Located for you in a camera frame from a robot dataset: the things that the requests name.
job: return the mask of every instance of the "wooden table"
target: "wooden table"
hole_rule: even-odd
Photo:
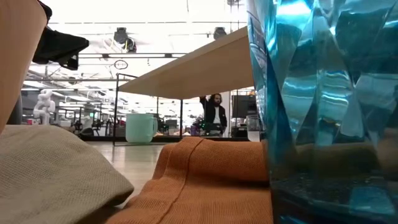
[[[253,86],[248,28],[122,85],[119,90],[170,99],[190,99]]]

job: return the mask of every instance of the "long hair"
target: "long hair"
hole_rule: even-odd
[[[221,99],[220,100],[220,104],[223,102],[223,97],[221,96],[221,94],[216,93],[216,94],[213,94],[213,95],[210,96],[209,103],[214,104],[214,99],[216,98],[216,95],[220,96],[220,99]]]

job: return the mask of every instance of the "raised arm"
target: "raised arm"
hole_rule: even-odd
[[[203,106],[203,109],[205,109],[207,107],[207,104],[209,103],[206,99],[206,96],[201,96],[199,97],[200,103]]]

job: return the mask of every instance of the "black jacket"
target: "black jacket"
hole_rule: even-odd
[[[205,110],[205,122],[212,123],[214,122],[214,118],[216,117],[216,108],[213,103],[207,101],[207,99],[200,98],[200,103],[203,105],[203,109]],[[220,105],[219,106],[219,115],[222,127],[227,126],[225,109]]]

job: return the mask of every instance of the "man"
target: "man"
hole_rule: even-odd
[[[225,109],[221,106],[222,102],[223,99],[219,93],[211,95],[209,100],[205,96],[200,97],[200,103],[205,110],[205,123],[220,124],[221,134],[227,127]]]

